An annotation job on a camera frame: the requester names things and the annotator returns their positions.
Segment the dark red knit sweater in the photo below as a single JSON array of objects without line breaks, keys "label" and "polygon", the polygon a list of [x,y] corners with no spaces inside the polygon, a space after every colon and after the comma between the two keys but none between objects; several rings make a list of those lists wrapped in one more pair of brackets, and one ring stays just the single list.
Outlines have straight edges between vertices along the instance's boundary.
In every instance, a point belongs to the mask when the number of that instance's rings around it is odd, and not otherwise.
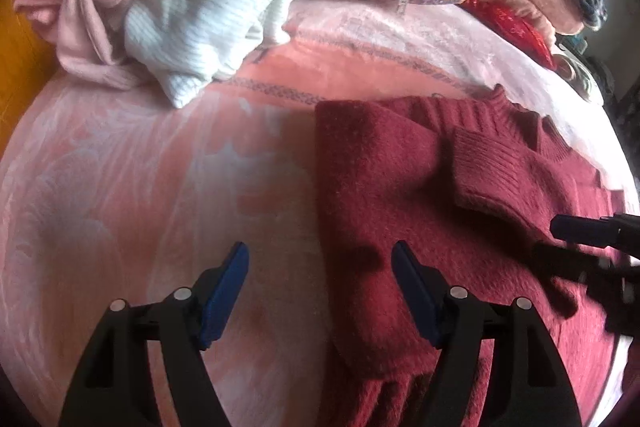
[{"label": "dark red knit sweater", "polygon": [[614,351],[604,314],[578,285],[529,270],[559,213],[599,218],[624,195],[553,121],[478,98],[333,101],[316,108],[317,208],[332,335],[318,422],[412,426],[437,363],[390,266],[406,242],[424,265],[483,300],[533,301],[559,348],[582,418]]}]

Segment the pink patterned bed blanket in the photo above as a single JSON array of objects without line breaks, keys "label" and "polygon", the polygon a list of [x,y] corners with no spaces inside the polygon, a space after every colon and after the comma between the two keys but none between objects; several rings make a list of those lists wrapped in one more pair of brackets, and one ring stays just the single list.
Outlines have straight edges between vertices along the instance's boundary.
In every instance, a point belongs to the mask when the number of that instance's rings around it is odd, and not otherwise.
[{"label": "pink patterned bed blanket", "polygon": [[1,365],[43,426],[58,422],[107,306],[152,303],[235,242],[250,273],[205,355],[235,426],[310,426],[330,331],[314,215],[314,106],[463,96],[501,84],[638,195],[604,110],[452,5],[298,0],[291,41],[173,109],[156,84],[50,80],[1,161]]}]

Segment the red satin cloth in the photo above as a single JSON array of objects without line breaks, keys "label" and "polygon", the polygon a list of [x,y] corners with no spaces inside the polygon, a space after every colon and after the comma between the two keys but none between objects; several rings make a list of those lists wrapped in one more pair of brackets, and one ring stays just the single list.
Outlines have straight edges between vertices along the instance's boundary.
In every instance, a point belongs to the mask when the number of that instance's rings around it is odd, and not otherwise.
[{"label": "red satin cloth", "polygon": [[464,0],[464,9],[499,37],[525,53],[543,68],[555,70],[550,46],[541,33],[524,17],[497,1]]}]

